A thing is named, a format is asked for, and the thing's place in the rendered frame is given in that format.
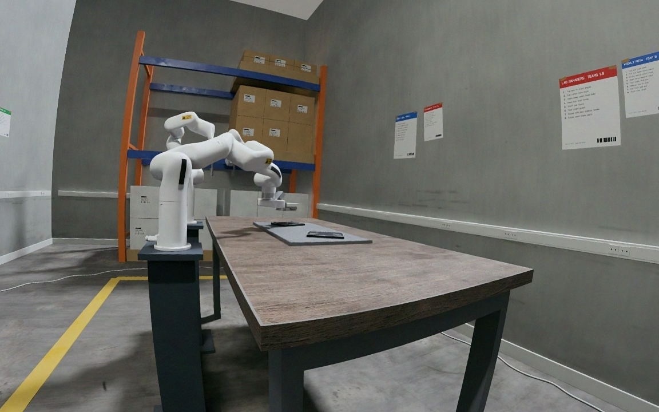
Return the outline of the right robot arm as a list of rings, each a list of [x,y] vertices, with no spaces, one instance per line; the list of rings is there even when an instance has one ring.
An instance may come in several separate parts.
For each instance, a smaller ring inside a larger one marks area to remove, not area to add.
[[[186,206],[192,166],[193,169],[202,169],[225,157],[245,171],[258,173],[254,176],[255,184],[266,186],[262,187],[261,198],[284,198],[284,191],[276,193],[276,187],[281,185],[282,177],[278,167],[273,164],[273,152],[256,141],[241,144],[231,133],[223,133],[204,142],[184,144],[162,152],[150,163],[150,173],[155,179],[162,181],[159,192],[158,234],[145,237],[146,241],[156,243],[154,249],[191,249],[191,244],[186,242]]]

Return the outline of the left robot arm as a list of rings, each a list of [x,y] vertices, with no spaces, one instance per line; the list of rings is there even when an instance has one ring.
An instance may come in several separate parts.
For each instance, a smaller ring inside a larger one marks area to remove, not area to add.
[[[191,131],[201,134],[209,139],[212,139],[215,132],[215,126],[207,121],[199,119],[194,112],[186,112],[167,119],[164,124],[165,130],[170,134],[168,137],[166,147],[167,150],[178,148],[181,146],[181,138],[185,134],[183,127],[188,127]],[[235,129],[229,131],[233,137],[241,144],[245,144],[240,137],[240,134]],[[193,169],[190,176],[188,186],[188,205],[186,206],[186,224],[196,224],[194,221],[194,186],[203,183],[204,173],[202,169]]]

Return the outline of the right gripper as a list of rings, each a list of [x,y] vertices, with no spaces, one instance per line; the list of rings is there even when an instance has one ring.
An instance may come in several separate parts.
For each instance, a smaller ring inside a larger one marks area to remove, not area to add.
[[[264,206],[268,208],[290,208],[290,209],[296,209],[296,207],[288,207],[286,206],[285,200],[276,200],[276,199],[266,199],[266,198],[261,198],[258,199],[258,206]]]

